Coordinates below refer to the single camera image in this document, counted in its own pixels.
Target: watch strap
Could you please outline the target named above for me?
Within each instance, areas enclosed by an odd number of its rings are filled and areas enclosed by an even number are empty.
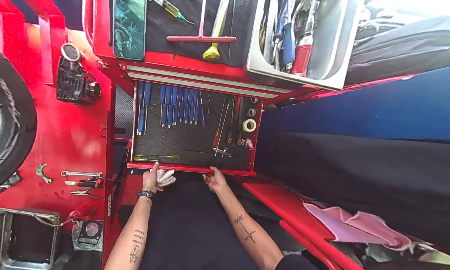
[[[150,200],[152,200],[152,198],[155,196],[155,192],[153,192],[151,190],[141,190],[141,191],[138,192],[137,200],[141,196],[148,197]]]

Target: forearm tattoo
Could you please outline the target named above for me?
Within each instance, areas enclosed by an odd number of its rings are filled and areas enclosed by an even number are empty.
[[[143,246],[144,240],[145,240],[145,233],[141,230],[135,230],[135,234],[133,235],[132,242],[135,243],[133,247],[133,251],[130,254],[130,263],[135,264],[138,260],[138,251],[140,250],[140,247]]]
[[[248,231],[248,230],[245,228],[245,226],[243,226],[243,224],[242,224],[242,219],[243,219],[243,215],[240,215],[238,218],[235,218],[235,219],[233,220],[233,224],[240,223],[240,225],[242,225],[243,229],[244,229],[245,232],[246,232],[246,237],[245,237],[245,239],[244,239],[245,241],[252,240],[254,243],[256,243],[255,240],[254,240],[253,237],[252,237],[252,235],[255,233],[255,230]]]

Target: cracked phone screen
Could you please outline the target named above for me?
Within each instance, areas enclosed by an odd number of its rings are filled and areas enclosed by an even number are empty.
[[[114,0],[113,53],[117,58],[144,58],[146,1]]]

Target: spanner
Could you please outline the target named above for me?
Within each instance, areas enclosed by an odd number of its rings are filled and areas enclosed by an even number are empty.
[[[91,172],[76,172],[76,171],[68,171],[68,170],[63,170],[60,173],[61,176],[67,176],[67,175],[80,175],[80,176],[90,176],[90,177],[101,177],[102,173],[101,172],[97,172],[97,173],[91,173]]]

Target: hand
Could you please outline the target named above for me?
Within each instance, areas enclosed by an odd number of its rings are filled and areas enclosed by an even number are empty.
[[[217,168],[210,166],[215,174],[204,174],[204,181],[215,193],[220,192],[223,188],[228,187],[226,184],[225,176],[223,173]]]
[[[150,190],[157,193],[157,169],[158,161],[155,163],[154,167],[150,171],[144,172],[144,185],[142,190]]]

